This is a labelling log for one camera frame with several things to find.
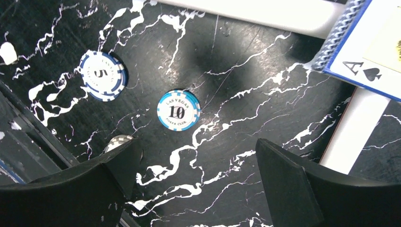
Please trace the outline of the light blue 10 chip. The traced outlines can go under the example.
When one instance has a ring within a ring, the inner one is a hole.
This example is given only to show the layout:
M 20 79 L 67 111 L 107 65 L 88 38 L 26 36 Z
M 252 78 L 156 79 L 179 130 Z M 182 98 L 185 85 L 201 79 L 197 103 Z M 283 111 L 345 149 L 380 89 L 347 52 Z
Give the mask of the light blue 10 chip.
M 185 131 L 200 118 L 201 106 L 190 92 L 176 89 L 164 94 L 157 105 L 159 121 L 169 130 Z

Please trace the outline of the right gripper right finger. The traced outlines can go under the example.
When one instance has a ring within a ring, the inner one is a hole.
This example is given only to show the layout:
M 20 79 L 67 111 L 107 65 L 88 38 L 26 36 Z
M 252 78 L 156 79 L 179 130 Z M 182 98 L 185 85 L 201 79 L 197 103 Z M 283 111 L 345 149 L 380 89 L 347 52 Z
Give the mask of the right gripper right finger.
M 399 184 L 336 172 L 267 139 L 255 152 L 274 226 L 400 226 Z

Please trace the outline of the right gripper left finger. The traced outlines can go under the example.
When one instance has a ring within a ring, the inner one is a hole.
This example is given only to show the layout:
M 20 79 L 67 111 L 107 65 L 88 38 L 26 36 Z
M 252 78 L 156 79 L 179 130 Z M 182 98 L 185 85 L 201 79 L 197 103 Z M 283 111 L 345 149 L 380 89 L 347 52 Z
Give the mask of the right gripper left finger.
M 132 197 L 142 157 L 130 140 L 96 158 L 26 184 L 0 188 L 3 227 L 114 227 Z

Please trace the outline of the grey white poker chip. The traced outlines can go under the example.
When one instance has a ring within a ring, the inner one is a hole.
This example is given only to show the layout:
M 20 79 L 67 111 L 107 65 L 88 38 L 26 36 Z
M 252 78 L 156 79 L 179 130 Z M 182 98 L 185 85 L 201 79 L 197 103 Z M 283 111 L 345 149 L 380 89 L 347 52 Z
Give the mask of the grey white poker chip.
M 126 142 L 129 142 L 132 139 L 133 139 L 133 137 L 131 135 L 125 135 L 125 134 L 117 135 L 109 141 L 109 143 L 105 147 L 104 152 L 107 153 L 107 152 L 115 149 L 116 147 L 118 147 Z

